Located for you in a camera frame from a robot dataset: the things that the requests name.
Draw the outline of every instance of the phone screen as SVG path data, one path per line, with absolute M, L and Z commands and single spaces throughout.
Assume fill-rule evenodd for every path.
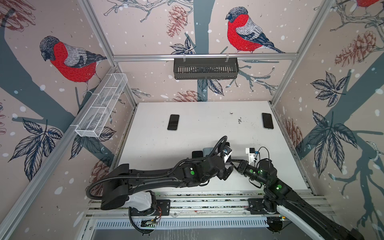
M 263 127 L 273 129 L 272 115 L 270 113 L 262 113 Z
M 176 131 L 177 125 L 179 124 L 179 115 L 171 114 L 169 117 L 169 123 L 168 123 L 168 130 L 170 131 Z

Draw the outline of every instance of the wallpaper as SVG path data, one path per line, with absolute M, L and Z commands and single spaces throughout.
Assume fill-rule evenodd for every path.
M 115 55 L 296 52 L 321 0 L 91 0 Z
M 0 6 L 3 220 L 110 66 L 77 1 Z
M 269 101 L 290 60 L 239 61 L 236 79 L 176 80 L 173 61 L 120 62 L 136 101 Z
M 108 174 L 131 113 L 132 107 L 122 94 L 98 141 L 78 135 L 72 140 L 12 235 L 13 240 L 77 237 L 91 201 L 85 196 L 85 188 Z M 102 195 L 102 192 L 101 185 L 92 190 L 94 195 Z
M 316 193 L 383 240 L 383 3 L 336 2 L 276 108 Z

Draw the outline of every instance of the wire mesh basket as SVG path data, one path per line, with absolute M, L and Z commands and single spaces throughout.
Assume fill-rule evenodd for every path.
M 235 79 L 237 58 L 175 58 L 175 79 Z
M 109 116 L 127 84 L 127 76 L 123 73 L 113 73 L 98 93 L 92 106 L 76 127 L 75 131 L 81 137 L 99 137 Z

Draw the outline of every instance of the white tabletop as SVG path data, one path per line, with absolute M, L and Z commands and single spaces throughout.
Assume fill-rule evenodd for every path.
M 172 168 L 192 157 L 192 151 L 213 147 L 224 135 L 233 150 L 233 159 L 248 160 L 246 147 L 265 146 L 277 169 L 277 176 L 294 190 L 307 189 L 297 164 L 272 114 L 274 129 L 262 125 L 262 113 L 272 111 L 267 101 L 140 103 L 129 131 L 119 164 L 130 169 Z M 169 116 L 180 115 L 177 131 L 167 130 Z M 265 149 L 262 158 L 268 157 Z M 214 177 L 204 187 L 154 190 L 159 194 L 250 193 L 257 189 L 236 170 L 226 181 Z

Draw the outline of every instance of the bird head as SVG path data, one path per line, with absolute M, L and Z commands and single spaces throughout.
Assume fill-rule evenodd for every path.
M 229 22 L 233 23 L 234 20 L 242 15 L 242 14 L 248 14 L 248 11 L 245 7 L 235 7 L 232 8 L 229 13 L 227 14 L 226 20 L 229 20 Z
M 44 61 L 46 61 L 48 59 L 51 61 L 56 60 L 55 53 L 53 52 L 53 48 L 59 42 L 60 41 L 57 38 L 55 38 L 54 36 L 45 37 L 41 41 L 40 51 L 41 51 L 41 56 L 43 57 Z

